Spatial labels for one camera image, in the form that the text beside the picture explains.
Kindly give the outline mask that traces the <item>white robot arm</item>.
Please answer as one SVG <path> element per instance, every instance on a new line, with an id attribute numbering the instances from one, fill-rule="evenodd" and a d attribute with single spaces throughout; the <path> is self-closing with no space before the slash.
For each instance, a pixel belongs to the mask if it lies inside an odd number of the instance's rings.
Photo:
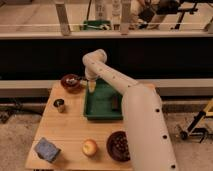
<path id="1" fill-rule="evenodd" d="M 107 54 L 102 49 L 87 53 L 82 61 L 88 81 L 100 77 L 122 95 L 133 171 L 179 171 L 156 90 L 106 65 Z"/>

